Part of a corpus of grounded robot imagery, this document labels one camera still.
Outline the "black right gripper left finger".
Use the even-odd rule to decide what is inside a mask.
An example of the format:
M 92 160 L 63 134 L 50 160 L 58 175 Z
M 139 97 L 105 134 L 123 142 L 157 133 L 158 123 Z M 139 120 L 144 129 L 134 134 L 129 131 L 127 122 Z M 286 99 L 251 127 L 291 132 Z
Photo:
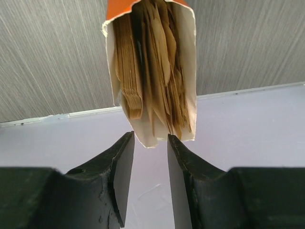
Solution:
M 134 132 L 127 132 L 66 174 L 48 167 L 2 167 L 1 228 L 123 228 L 134 145 Z

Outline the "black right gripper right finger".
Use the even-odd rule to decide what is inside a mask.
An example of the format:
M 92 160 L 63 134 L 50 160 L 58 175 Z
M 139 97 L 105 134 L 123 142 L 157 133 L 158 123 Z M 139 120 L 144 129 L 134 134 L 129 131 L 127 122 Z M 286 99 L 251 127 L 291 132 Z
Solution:
M 302 229 L 302 167 L 223 171 L 168 135 L 168 167 L 177 229 Z

